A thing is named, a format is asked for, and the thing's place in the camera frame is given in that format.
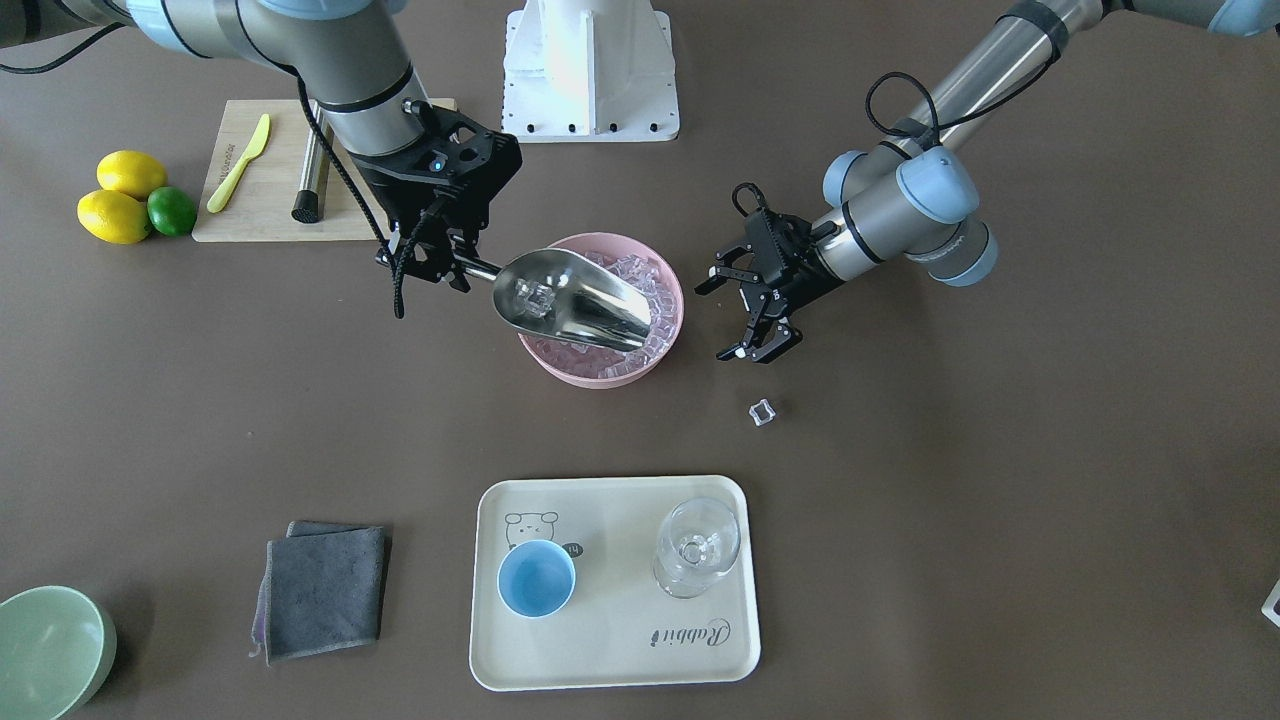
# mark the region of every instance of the green bowl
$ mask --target green bowl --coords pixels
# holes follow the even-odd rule
[[[84,593],[33,588],[0,605],[0,717],[54,720],[93,697],[115,660],[115,625]]]

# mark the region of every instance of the ice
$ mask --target ice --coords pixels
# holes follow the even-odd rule
[[[556,291],[540,282],[517,278],[516,302],[518,304],[520,313],[544,318],[552,311],[552,305],[556,302]]]
[[[580,378],[596,379],[620,378],[657,361],[676,340],[677,302],[676,293],[662,283],[662,269],[658,263],[639,255],[612,259],[599,252],[584,252],[582,256],[618,275],[645,296],[652,320],[648,340],[636,351],[618,352],[605,347],[539,338],[532,342],[534,352],[558,370]],[[554,299],[552,288],[541,287]],[[532,288],[529,295],[534,295],[536,290]]]
[[[755,420],[756,428],[768,421],[772,421],[774,418],[778,416],[778,414],[773,411],[773,406],[769,405],[769,401],[767,398],[762,398],[759,402],[753,405],[751,409],[748,410],[748,413],[750,413],[751,419]]]

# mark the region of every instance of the folded cloth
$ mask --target folded cloth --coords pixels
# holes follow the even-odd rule
[[[257,591],[251,637],[266,664],[372,644],[385,560],[380,527],[289,523],[283,539],[266,543]]]

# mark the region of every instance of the lemon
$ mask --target lemon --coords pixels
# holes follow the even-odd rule
[[[84,229],[116,245],[132,245],[151,232],[147,206],[114,190],[95,190],[76,205]]]
[[[97,164],[97,184],[146,200],[151,191],[169,181],[160,160],[137,150],[116,150]]]

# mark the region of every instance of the clear glass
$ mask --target clear glass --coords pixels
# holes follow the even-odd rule
[[[653,577],[671,597],[704,593],[733,569],[741,536],[737,516],[713,497],[676,506],[658,530]]]

